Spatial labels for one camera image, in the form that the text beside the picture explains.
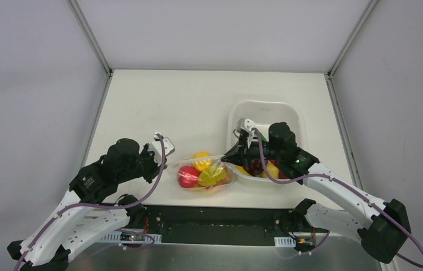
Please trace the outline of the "yellow pear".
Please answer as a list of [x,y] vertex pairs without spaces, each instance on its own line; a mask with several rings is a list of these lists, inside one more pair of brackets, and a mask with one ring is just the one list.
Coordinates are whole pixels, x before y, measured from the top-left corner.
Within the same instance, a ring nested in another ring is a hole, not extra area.
[[[201,159],[201,158],[208,158],[211,157],[211,154],[206,151],[196,152],[193,155],[193,159]],[[200,160],[193,162],[193,167],[198,170],[199,172],[204,171],[205,169],[209,168],[213,165],[213,160]]]

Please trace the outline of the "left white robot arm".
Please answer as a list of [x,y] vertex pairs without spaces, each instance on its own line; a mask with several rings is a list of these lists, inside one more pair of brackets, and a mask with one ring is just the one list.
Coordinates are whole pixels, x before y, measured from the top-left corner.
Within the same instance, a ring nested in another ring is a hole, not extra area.
[[[140,146],[119,139],[97,161],[81,168],[62,200],[30,237],[7,246],[16,260],[14,270],[66,270],[76,256],[104,235],[126,225],[138,228],[144,213],[137,209],[156,190],[175,146],[168,137],[154,134]],[[121,183],[143,178],[152,188],[141,198],[127,195],[114,205],[103,201]]]

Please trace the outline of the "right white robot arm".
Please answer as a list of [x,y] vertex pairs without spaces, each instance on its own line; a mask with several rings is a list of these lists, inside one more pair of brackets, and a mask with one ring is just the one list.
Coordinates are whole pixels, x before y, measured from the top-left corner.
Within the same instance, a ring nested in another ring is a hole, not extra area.
[[238,130],[238,141],[224,154],[222,162],[245,168],[255,161],[273,160],[287,177],[286,183],[297,182],[340,206],[336,210],[311,199],[302,200],[292,211],[297,230],[321,228],[348,237],[385,264],[398,255],[411,233],[402,202],[387,202],[339,180],[317,157],[298,147],[295,134],[285,122],[269,127],[267,141],[251,124],[244,123]]

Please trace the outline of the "white plastic basket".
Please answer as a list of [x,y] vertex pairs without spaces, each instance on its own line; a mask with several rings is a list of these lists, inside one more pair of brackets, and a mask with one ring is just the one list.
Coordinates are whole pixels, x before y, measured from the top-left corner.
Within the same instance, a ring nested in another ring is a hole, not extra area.
[[226,150],[230,150],[238,142],[238,135],[233,134],[240,119],[250,119],[255,122],[262,136],[267,141],[269,127],[274,123],[285,122],[295,134],[296,145],[302,149],[308,148],[304,117],[298,109],[284,102],[266,102],[259,100],[243,100],[231,107],[228,117]]

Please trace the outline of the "red apple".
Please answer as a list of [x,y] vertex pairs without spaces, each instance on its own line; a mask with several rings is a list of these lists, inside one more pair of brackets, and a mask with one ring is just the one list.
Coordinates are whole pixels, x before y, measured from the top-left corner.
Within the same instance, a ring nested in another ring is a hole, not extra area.
[[192,188],[198,184],[200,171],[193,166],[185,165],[178,170],[178,184],[182,188]]

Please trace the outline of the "clear zip top bag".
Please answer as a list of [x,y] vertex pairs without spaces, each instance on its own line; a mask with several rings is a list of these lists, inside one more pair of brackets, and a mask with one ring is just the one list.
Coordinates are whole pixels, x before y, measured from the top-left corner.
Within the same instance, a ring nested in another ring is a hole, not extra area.
[[221,155],[201,151],[184,160],[172,162],[170,167],[176,172],[176,182],[180,188],[194,193],[214,194],[236,181],[236,174],[221,158]]

